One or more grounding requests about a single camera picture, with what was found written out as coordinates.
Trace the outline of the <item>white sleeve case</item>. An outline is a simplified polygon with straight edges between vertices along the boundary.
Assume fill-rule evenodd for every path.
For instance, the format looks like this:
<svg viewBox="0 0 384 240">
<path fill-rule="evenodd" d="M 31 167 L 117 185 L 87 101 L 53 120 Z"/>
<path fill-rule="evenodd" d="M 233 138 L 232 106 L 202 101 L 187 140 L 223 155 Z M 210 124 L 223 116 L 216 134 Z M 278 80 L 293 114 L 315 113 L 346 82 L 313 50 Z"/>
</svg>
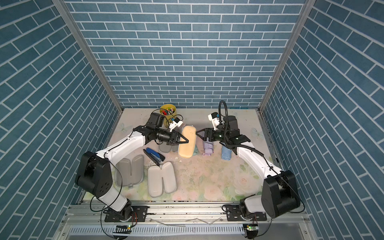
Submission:
<svg viewBox="0 0 384 240">
<path fill-rule="evenodd" d="M 193 156 L 196 146 L 196 128 L 194 126 L 184 126 L 182 129 L 183 139 L 179 145 L 178 153 L 181 158 L 189 159 Z"/>
</svg>

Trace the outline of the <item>grey sleeve back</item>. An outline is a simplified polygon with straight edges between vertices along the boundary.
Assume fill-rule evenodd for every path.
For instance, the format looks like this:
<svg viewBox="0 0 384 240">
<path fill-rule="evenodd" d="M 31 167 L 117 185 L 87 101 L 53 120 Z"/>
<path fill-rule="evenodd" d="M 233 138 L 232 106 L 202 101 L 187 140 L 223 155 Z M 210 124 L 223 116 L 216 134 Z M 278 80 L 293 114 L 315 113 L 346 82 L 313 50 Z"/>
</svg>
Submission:
<svg viewBox="0 0 384 240">
<path fill-rule="evenodd" d="M 167 145 L 166 143 L 161 143 L 159 145 L 159 151 L 162 153 L 177 152 L 178 149 L 179 149 L 178 145 L 170 146 L 170 145 Z"/>
</svg>

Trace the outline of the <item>mint green umbrella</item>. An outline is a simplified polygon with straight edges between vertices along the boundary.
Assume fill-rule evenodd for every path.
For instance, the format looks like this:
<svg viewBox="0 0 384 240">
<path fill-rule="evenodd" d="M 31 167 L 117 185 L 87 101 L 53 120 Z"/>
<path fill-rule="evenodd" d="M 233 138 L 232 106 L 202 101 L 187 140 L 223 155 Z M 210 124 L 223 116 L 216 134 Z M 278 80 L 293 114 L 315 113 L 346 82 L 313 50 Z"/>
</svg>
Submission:
<svg viewBox="0 0 384 240">
<path fill-rule="evenodd" d="M 193 156 L 198 156 L 200 154 L 200 151 L 198 149 L 198 146 L 195 145 L 195 148 L 194 148 L 194 152 L 193 152 Z"/>
</svg>

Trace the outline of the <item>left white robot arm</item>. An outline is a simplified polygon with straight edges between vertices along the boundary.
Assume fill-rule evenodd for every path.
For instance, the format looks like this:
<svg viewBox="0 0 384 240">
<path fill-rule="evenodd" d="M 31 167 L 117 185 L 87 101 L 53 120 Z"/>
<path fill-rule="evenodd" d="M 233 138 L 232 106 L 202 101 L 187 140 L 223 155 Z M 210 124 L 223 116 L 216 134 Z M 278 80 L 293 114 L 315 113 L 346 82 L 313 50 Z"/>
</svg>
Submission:
<svg viewBox="0 0 384 240">
<path fill-rule="evenodd" d="M 131 152 L 143 147 L 151 141 L 164 142 L 169 146 L 187 144 L 189 140 L 174 130 L 183 121 L 178 117 L 171 118 L 167 129 L 162 129 L 165 116 L 151 113 L 143 126 L 133 128 L 127 137 L 96 153 L 86 152 L 82 155 L 75 177 L 75 184 L 91 193 L 113 212 L 127 219 L 132 211 L 131 202 L 113 186 L 112 168 Z"/>
</svg>

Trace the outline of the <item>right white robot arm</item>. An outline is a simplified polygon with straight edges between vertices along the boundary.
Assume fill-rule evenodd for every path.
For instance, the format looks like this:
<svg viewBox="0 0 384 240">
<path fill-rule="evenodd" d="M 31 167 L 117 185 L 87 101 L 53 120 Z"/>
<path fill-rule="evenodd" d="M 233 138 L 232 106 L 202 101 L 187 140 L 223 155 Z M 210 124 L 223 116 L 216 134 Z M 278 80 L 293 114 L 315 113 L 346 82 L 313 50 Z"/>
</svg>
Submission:
<svg viewBox="0 0 384 240">
<path fill-rule="evenodd" d="M 196 132 L 204 141 L 219 142 L 243 159 L 263 180 L 262 193 L 240 200 L 242 217 L 249 219 L 251 214 L 264 212 L 275 219 L 285 213 L 294 213 L 303 206 L 298 194 L 297 181 L 291 171 L 283 171 L 268 161 L 257 150 L 251 140 L 240 133 L 235 116 L 221 117 L 217 112 L 208 115 L 212 128 Z"/>
</svg>

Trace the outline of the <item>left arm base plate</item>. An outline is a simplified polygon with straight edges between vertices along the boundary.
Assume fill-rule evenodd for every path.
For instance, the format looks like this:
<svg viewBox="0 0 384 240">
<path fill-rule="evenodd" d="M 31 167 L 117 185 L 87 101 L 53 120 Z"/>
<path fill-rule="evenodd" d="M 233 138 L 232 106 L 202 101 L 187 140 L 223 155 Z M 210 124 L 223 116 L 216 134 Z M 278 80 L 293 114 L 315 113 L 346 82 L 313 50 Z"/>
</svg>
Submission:
<svg viewBox="0 0 384 240">
<path fill-rule="evenodd" d="M 110 208 L 103 211 L 106 223 L 120 222 L 144 222 L 148 213 L 148 206 L 128 206 L 120 212 L 116 212 Z"/>
</svg>

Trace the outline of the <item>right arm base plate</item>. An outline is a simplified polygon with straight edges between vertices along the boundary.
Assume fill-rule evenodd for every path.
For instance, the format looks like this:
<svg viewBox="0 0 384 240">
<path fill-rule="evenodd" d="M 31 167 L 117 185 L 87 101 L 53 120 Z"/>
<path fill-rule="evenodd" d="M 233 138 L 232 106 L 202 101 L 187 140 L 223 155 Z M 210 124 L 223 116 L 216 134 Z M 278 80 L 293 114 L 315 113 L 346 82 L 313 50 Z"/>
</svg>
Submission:
<svg viewBox="0 0 384 240">
<path fill-rule="evenodd" d="M 226 213 L 227 221 L 267 221 L 266 213 L 250 213 L 243 205 L 222 205 L 222 210 Z"/>
</svg>

